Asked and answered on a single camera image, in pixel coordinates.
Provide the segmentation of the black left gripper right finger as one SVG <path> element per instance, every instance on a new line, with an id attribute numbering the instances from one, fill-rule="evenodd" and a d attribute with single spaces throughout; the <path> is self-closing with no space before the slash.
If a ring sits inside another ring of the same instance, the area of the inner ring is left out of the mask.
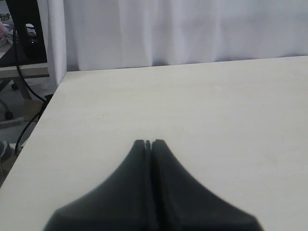
<path id="1" fill-rule="evenodd" d="M 152 143 L 151 180 L 162 231 L 261 231 L 256 217 L 219 198 L 177 160 L 164 140 Z"/>

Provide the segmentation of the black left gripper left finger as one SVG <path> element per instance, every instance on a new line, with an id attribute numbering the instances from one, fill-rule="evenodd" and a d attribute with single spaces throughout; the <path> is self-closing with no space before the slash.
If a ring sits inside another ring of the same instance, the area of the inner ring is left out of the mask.
<path id="1" fill-rule="evenodd" d="M 46 231 L 149 231 L 149 141 L 136 140 L 120 166 L 99 186 L 57 209 Z"/>

